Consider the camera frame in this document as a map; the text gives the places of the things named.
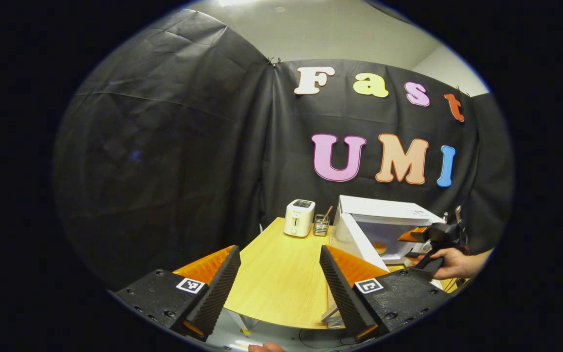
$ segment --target human hand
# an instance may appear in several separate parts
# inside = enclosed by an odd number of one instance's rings
[[[433,275],[434,279],[444,280],[453,278],[471,278],[481,270],[485,259],[490,252],[478,254],[477,256],[466,256],[455,248],[440,249],[433,254],[431,259],[444,258],[442,267]]]
[[[249,345],[249,352],[286,352],[276,343],[264,343],[262,346]]]

